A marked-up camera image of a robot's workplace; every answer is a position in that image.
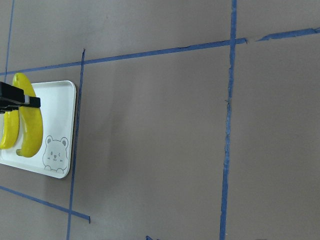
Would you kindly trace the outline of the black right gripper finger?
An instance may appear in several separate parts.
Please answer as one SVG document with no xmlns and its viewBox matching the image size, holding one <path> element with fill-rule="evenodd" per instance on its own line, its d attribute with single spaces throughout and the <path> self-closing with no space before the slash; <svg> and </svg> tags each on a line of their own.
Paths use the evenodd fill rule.
<svg viewBox="0 0 320 240">
<path fill-rule="evenodd" d="M 39 97 L 26 95 L 22 89 L 5 82 L 0 82 L 0 101 L 12 102 L 20 105 L 20 107 L 41 107 Z"/>
<path fill-rule="evenodd" d="M 1 101 L 0 102 L 0 114 L 5 114 L 7 112 L 12 112 L 18 110 L 20 107 L 19 104 L 10 102 L 10 101 Z"/>
</svg>

